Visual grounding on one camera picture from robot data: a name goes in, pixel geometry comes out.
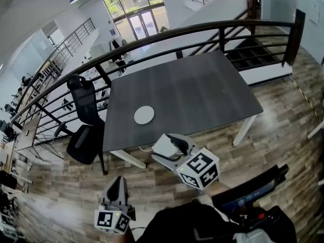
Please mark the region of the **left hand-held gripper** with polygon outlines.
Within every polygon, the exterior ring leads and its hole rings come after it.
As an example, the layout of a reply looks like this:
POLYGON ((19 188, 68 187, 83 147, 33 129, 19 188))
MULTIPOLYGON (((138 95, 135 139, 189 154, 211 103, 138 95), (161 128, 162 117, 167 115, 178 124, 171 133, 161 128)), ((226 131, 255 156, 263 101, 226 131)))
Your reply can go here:
MULTIPOLYGON (((102 193, 103 203, 128 204, 127 181, 123 176, 117 176, 108 182, 102 193)), ((94 227, 112 234, 125 234, 130 221, 136 220, 135 208, 128 206, 101 205, 94 214, 94 227)))

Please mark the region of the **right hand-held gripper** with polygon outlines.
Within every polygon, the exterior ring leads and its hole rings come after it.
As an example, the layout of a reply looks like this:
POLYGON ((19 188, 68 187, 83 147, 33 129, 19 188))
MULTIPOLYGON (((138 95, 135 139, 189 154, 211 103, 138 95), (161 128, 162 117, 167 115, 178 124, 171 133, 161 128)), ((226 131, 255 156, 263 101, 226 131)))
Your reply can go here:
POLYGON ((204 190, 220 175, 219 158, 206 148, 199 149, 188 136, 168 134, 171 143, 184 155, 184 163, 178 166, 181 156, 166 157, 152 153, 152 158, 170 171, 176 171, 182 182, 199 190, 204 190))

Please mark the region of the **round white disc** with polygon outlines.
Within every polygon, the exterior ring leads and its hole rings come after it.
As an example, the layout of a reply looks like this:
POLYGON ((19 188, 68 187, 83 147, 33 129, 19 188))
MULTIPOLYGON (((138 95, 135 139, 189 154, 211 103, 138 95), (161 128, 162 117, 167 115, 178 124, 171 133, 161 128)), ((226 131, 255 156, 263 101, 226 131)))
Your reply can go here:
POLYGON ((134 121, 139 125, 145 125, 154 118, 154 109, 151 106, 142 106, 134 113, 134 121))

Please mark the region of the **person's right forearm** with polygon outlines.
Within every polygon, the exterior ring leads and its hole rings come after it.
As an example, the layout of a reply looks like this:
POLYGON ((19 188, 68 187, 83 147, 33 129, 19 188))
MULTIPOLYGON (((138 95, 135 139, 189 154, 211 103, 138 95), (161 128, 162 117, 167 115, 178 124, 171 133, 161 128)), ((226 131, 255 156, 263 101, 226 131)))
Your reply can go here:
POLYGON ((230 190, 230 187, 228 187, 227 185, 221 183, 218 180, 215 180, 204 189, 204 192, 209 197, 213 197, 215 195, 226 192, 228 190, 230 190))

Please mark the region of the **dark grey table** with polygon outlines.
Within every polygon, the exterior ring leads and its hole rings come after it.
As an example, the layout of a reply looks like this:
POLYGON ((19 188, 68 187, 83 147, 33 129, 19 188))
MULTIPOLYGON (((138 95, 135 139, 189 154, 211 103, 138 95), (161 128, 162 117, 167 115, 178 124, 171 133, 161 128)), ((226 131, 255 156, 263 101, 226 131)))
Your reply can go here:
POLYGON ((112 81, 103 151, 156 142, 162 134, 190 135, 263 112, 245 80, 219 52, 173 60, 112 81), (154 109, 145 125, 134 121, 142 106, 154 109))

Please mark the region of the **person's black shirt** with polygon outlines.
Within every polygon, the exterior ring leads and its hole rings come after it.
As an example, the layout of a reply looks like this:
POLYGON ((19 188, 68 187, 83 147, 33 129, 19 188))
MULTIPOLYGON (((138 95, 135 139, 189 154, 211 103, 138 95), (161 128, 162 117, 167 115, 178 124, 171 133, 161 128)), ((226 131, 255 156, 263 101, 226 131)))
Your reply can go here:
POLYGON ((236 243, 236 233, 263 230, 275 243, 297 243, 292 221, 279 208, 272 224, 245 231, 240 215, 225 221, 214 207, 190 202, 156 213, 136 243, 236 243))

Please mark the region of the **black mesh office chair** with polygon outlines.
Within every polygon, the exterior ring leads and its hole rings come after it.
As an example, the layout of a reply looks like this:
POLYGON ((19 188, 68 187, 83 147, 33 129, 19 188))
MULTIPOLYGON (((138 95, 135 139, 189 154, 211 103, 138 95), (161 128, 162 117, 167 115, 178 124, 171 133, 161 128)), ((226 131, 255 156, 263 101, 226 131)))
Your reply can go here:
POLYGON ((67 81, 67 87, 71 92, 77 116, 84 124, 76 132, 72 132, 67 128, 66 122, 62 122, 54 136, 58 136, 60 132, 70 135, 66 152, 82 164, 90 165, 99 156, 102 173, 107 175, 103 160, 105 122, 97 111, 94 85, 84 77, 74 74, 67 81))

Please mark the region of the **white cloth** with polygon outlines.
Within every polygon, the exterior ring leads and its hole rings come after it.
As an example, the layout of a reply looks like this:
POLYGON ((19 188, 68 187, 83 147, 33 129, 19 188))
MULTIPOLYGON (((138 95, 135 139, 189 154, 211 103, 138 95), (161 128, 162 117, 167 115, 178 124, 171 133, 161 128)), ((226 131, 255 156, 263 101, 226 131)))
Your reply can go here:
POLYGON ((275 243, 263 230, 250 233, 236 233, 233 236, 236 243, 275 243))

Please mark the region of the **dark staircase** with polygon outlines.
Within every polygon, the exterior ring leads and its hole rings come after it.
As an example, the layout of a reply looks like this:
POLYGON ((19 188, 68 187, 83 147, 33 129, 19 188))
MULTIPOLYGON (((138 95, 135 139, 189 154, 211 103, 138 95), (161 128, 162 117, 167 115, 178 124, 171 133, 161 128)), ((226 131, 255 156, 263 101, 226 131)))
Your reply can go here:
POLYGON ((263 44, 256 38, 249 38, 228 52, 226 57, 241 72, 281 63, 286 47, 287 42, 263 44))

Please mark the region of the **glass entrance doors and windows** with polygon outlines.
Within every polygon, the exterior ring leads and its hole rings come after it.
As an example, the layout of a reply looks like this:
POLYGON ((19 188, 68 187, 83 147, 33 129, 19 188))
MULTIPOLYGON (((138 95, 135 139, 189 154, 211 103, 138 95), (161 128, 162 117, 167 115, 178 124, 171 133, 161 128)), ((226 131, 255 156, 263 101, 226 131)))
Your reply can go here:
POLYGON ((164 0, 103 0, 122 40, 130 43, 171 29, 164 0))

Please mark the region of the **white desk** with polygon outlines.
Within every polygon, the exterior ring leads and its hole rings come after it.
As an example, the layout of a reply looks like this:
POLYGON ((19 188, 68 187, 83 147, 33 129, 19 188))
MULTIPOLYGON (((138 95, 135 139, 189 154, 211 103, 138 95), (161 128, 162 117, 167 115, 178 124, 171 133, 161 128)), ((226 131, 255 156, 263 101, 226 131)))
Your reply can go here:
POLYGON ((307 139, 311 139, 317 132, 319 132, 320 130, 324 129, 324 120, 314 129, 312 130, 308 135, 307 135, 307 139))

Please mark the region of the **dark curved balcony railing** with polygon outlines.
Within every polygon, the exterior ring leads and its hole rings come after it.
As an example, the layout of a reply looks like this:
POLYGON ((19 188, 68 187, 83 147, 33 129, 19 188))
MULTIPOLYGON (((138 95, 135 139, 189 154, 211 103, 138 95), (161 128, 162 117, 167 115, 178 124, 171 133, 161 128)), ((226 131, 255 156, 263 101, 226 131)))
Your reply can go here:
MULTIPOLYGON (((37 106, 37 111, 33 114, 33 118, 36 117, 37 114, 41 115, 42 120, 44 117, 49 117, 54 125, 50 128, 51 131, 56 131, 59 125, 62 123, 60 118, 57 118, 53 115, 52 112, 48 111, 46 106, 39 105, 39 101, 46 97, 48 94, 53 91, 58 90, 61 86, 67 87, 67 81, 74 74, 78 74, 79 76, 86 72, 89 69, 95 68, 98 72, 96 79, 102 79, 105 81, 105 87, 110 89, 112 86, 112 81, 114 79, 109 78, 109 73, 104 71, 102 68, 102 63, 109 61, 115 57, 121 56, 129 51, 138 49, 140 47, 155 44, 157 42, 167 42, 170 43, 175 40, 177 37, 185 37, 189 40, 189 44, 186 46, 166 50, 159 52, 157 54, 144 57, 142 59, 133 61, 123 66, 124 73, 121 76, 125 76, 127 74, 143 70, 149 67, 153 67, 156 65, 160 65, 163 63, 167 63, 173 60, 177 60, 176 51, 183 52, 183 58, 196 56, 205 53, 211 53, 214 51, 219 51, 223 53, 225 56, 229 49, 226 49, 225 46, 229 44, 231 41, 237 41, 243 39, 242 31, 246 28, 255 28, 256 26, 282 26, 288 27, 290 29, 289 34, 287 35, 287 47, 286 52, 283 56, 282 62, 280 64, 292 65, 297 56, 297 52, 299 49, 303 27, 305 22, 305 14, 301 11, 296 12, 295 22, 287 23, 287 22, 275 22, 275 21, 265 21, 265 20, 227 20, 227 21, 216 21, 216 22, 207 22, 202 24, 191 25, 183 28, 172 29, 166 32, 162 32, 151 37, 144 38, 142 40, 132 42, 130 44, 124 45, 118 49, 115 49, 103 56, 97 57, 92 61, 78 67, 73 70, 71 73, 63 76, 49 88, 40 93, 37 97, 35 97, 27 106, 20 109, 17 113, 18 116, 23 115, 25 112, 29 110, 32 106, 37 106)), ((104 101, 106 102, 106 107, 103 108, 103 112, 105 114, 105 118, 102 119, 104 122, 106 121, 106 113, 108 107, 108 99, 109 96, 104 97, 104 101)), ((244 121, 246 124, 250 125, 256 116, 243 119, 240 121, 244 121)))

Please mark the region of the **black chest mount device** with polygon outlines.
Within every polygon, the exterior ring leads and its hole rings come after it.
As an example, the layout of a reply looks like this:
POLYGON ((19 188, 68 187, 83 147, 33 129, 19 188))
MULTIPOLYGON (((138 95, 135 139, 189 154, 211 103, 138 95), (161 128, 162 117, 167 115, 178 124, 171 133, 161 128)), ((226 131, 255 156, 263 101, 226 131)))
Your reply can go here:
POLYGON ((268 211, 260 207, 246 208, 245 212, 240 216, 241 225, 245 231, 263 228, 272 224, 277 215, 277 208, 272 208, 268 211))

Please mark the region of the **dark wooden stair post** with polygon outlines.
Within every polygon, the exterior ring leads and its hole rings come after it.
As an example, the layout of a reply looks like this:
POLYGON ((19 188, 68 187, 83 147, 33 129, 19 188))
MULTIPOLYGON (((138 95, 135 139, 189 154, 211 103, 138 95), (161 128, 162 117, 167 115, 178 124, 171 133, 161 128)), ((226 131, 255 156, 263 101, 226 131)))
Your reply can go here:
POLYGON ((249 20, 260 19, 260 0, 248 0, 248 9, 249 20))

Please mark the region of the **white wall panel box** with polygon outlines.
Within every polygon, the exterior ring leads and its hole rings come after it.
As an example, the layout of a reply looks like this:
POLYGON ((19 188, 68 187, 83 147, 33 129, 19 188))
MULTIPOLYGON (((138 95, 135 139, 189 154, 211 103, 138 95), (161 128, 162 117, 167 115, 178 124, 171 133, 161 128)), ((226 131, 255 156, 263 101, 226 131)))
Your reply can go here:
POLYGON ((317 0, 311 0, 310 10, 309 10, 310 20, 318 25, 320 18, 320 4, 317 0))

